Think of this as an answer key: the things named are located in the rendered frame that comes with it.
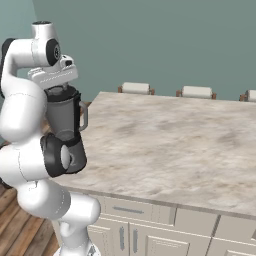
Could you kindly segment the plain cream drawer front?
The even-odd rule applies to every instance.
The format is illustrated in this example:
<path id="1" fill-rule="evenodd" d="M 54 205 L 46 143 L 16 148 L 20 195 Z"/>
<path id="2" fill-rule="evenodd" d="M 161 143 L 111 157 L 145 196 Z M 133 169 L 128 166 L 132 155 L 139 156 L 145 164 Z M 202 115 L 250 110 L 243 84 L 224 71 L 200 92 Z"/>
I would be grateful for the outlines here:
<path id="1" fill-rule="evenodd" d="M 221 216 L 215 236 L 221 239 L 256 244 L 256 221 Z"/>
<path id="2" fill-rule="evenodd" d="M 178 208 L 175 228 L 182 232 L 210 236 L 216 220 L 216 214 Z"/>

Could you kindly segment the white cushioned wooden stool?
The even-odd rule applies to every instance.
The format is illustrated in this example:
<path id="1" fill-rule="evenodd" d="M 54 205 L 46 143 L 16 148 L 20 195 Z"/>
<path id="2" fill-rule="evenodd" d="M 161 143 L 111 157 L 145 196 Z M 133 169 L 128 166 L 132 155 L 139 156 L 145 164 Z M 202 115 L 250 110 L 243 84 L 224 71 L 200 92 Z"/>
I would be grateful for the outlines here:
<path id="1" fill-rule="evenodd" d="M 243 102 L 256 102 L 256 90 L 247 90 L 244 94 L 240 95 L 239 100 Z"/>
<path id="2" fill-rule="evenodd" d="M 216 93 L 210 87 L 201 86 L 183 86 L 176 91 L 177 97 L 216 99 Z"/>
<path id="3" fill-rule="evenodd" d="M 148 83 L 124 82 L 118 87 L 119 93 L 154 95 L 155 90 Z"/>

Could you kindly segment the wide cream drawer front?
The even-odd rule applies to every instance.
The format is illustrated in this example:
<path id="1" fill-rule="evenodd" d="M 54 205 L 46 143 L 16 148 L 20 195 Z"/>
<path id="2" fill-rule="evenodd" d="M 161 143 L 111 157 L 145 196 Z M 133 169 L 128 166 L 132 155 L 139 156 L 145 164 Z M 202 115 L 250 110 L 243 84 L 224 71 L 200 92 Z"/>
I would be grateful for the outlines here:
<path id="1" fill-rule="evenodd" d="M 103 212 L 106 214 L 167 225 L 173 225 L 175 222 L 175 207 L 162 206 L 151 203 L 144 203 L 112 197 L 103 197 L 101 199 L 101 202 L 103 203 Z M 113 206 L 142 210 L 144 211 L 144 214 L 136 214 L 114 210 L 112 208 Z"/>

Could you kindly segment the grey blender with black base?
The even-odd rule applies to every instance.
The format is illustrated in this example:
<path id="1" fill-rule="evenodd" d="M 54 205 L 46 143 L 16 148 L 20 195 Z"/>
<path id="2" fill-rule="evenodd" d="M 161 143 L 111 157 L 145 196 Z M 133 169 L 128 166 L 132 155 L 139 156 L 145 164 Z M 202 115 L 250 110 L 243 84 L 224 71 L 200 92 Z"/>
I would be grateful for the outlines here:
<path id="1" fill-rule="evenodd" d="M 81 93 L 73 86 L 46 89 L 46 119 L 54 135 L 68 147 L 71 163 L 68 174 L 80 172 L 87 164 L 81 132 L 88 126 L 88 107 Z"/>

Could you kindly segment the cream cupboard door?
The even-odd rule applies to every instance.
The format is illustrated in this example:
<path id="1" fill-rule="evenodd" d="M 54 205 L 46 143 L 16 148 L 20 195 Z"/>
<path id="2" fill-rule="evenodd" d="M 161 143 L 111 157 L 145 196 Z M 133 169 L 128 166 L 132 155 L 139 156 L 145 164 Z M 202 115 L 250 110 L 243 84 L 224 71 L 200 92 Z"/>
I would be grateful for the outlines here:
<path id="1" fill-rule="evenodd" d="M 130 223 L 131 256 L 206 256 L 211 238 L 181 231 Z M 133 230 L 138 230 L 138 251 L 133 252 Z"/>
<path id="2" fill-rule="evenodd" d="M 256 256 L 256 245 L 213 238 L 206 256 Z"/>
<path id="3" fill-rule="evenodd" d="M 120 249 L 119 229 L 124 227 L 125 249 Z M 126 221 L 99 218 L 88 227 L 92 242 L 98 247 L 101 256 L 130 256 L 129 227 Z"/>

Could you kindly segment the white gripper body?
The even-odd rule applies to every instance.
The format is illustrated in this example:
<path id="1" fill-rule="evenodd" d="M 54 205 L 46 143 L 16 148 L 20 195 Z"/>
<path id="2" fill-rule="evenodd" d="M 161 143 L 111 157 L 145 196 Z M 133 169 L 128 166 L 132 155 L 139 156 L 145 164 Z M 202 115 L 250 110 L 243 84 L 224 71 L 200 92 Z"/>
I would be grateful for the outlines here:
<path id="1" fill-rule="evenodd" d="M 74 64 L 63 67 L 59 71 L 45 71 L 42 68 L 31 69 L 28 78 L 43 90 L 62 85 L 78 77 L 77 68 Z"/>

